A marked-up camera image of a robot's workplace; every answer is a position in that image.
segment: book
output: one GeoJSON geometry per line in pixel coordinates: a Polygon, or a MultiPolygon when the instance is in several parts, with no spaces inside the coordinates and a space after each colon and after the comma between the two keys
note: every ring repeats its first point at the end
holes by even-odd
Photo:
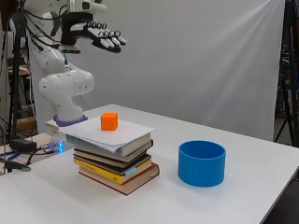
{"type": "Polygon", "coordinates": [[[125,167],[125,168],[120,168],[120,167],[117,167],[117,166],[105,164],[105,163],[98,162],[98,161],[91,161],[91,160],[88,160],[88,159],[81,158],[79,156],[75,156],[75,159],[78,159],[80,161],[85,161],[85,162],[87,162],[91,165],[95,165],[97,167],[103,168],[103,169],[108,170],[108,171],[110,171],[114,174],[117,174],[117,175],[127,175],[127,174],[130,174],[133,171],[132,169],[135,169],[139,165],[144,163],[145,161],[150,160],[151,156],[148,155],[148,154],[145,154],[144,156],[140,157],[137,161],[130,164],[130,166],[125,167]]]}
{"type": "Polygon", "coordinates": [[[133,176],[141,173],[142,171],[148,169],[151,166],[151,160],[145,161],[139,166],[137,166],[135,169],[132,169],[131,172],[129,172],[126,175],[117,175],[115,173],[112,173],[108,170],[105,170],[103,168],[100,168],[98,166],[92,165],[87,163],[86,161],[80,161],[78,159],[74,159],[75,164],[82,166],[89,171],[94,172],[95,174],[101,175],[102,177],[106,179],[110,179],[115,181],[116,183],[122,184],[126,182],[127,180],[131,179],[133,176]]]}
{"type": "Polygon", "coordinates": [[[140,157],[141,155],[146,154],[147,150],[151,148],[152,145],[153,145],[153,141],[150,140],[148,143],[146,143],[145,145],[137,149],[135,152],[122,158],[111,156],[110,154],[101,153],[96,150],[92,150],[88,148],[85,149],[75,148],[75,154],[94,161],[100,161],[115,166],[126,167],[127,163],[130,163],[136,160],[136,158],[140,157]]]}
{"type": "Polygon", "coordinates": [[[101,156],[93,156],[88,153],[84,153],[84,152],[77,151],[77,150],[75,150],[74,156],[79,157],[79,158],[84,158],[84,159],[90,160],[90,161],[102,162],[104,164],[108,164],[108,165],[112,165],[112,166],[116,166],[116,167],[120,167],[120,168],[126,168],[126,167],[130,166],[133,162],[135,162],[136,160],[138,160],[139,158],[141,158],[142,156],[144,156],[146,154],[147,154],[147,151],[142,152],[140,155],[135,157],[130,162],[116,161],[116,160],[109,159],[109,158],[103,158],[101,156]]]}
{"type": "Polygon", "coordinates": [[[146,169],[145,171],[139,173],[138,175],[134,176],[129,181],[123,183],[122,185],[115,183],[114,181],[110,181],[105,179],[104,177],[97,175],[89,170],[85,169],[84,167],[80,167],[79,173],[86,177],[89,177],[92,180],[95,180],[111,189],[114,189],[124,195],[129,195],[136,189],[139,189],[141,186],[148,183],[151,179],[159,175],[160,169],[159,166],[155,163],[151,164],[151,167],[146,169]]]}
{"type": "Polygon", "coordinates": [[[130,155],[132,152],[136,151],[138,148],[144,146],[150,141],[150,133],[144,135],[143,137],[137,138],[135,141],[130,142],[129,144],[119,147],[115,152],[111,152],[102,147],[98,147],[92,143],[84,141],[82,139],[76,138],[71,135],[66,135],[66,141],[68,143],[76,145],[77,149],[86,150],[93,149],[93,151],[98,151],[100,153],[104,153],[106,155],[114,156],[116,158],[126,157],[130,155]]]}

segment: white backdrop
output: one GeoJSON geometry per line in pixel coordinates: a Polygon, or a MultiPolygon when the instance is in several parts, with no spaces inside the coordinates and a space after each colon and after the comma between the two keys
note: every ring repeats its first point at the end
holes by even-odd
{"type": "MultiPolygon", "coordinates": [[[[96,16],[121,30],[121,54],[80,40],[70,62],[93,73],[84,109],[125,105],[176,119],[272,140],[282,0],[106,0],[96,16]]],[[[54,110],[38,93],[39,131],[54,110]]]]}

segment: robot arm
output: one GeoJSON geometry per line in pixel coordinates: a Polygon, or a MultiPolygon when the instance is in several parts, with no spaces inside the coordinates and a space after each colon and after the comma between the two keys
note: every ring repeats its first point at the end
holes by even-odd
{"type": "MultiPolygon", "coordinates": [[[[54,119],[59,126],[85,120],[72,97],[92,91],[94,79],[91,73],[68,63],[65,55],[80,53],[76,46],[78,38],[90,38],[94,46],[114,53],[121,52],[126,40],[120,31],[110,31],[106,24],[93,21],[93,14],[107,9],[102,0],[19,1],[24,9],[27,35],[31,38],[30,50],[46,74],[39,82],[39,90],[55,106],[54,119]],[[54,36],[59,27],[62,38],[56,41],[54,36]]],[[[14,20],[11,27],[12,30],[18,27],[14,20]]]]}

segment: purple base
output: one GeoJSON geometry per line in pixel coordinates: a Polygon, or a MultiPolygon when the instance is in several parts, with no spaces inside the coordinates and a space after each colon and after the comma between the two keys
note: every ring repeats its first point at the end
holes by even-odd
{"type": "Polygon", "coordinates": [[[56,121],[56,123],[59,127],[66,127],[66,126],[70,126],[70,125],[73,125],[73,124],[76,124],[76,123],[80,123],[84,120],[87,120],[88,118],[85,115],[83,115],[83,117],[80,118],[80,119],[71,120],[71,121],[63,121],[63,120],[59,120],[58,116],[55,115],[53,119],[56,121]]]}

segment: blue container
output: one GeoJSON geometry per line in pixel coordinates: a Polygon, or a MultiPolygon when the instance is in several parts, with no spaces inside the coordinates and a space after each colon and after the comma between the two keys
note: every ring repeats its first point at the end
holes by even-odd
{"type": "Polygon", "coordinates": [[[213,187],[224,179],[225,148],[212,142],[191,141],[179,147],[178,176],[196,187],[213,187]]]}

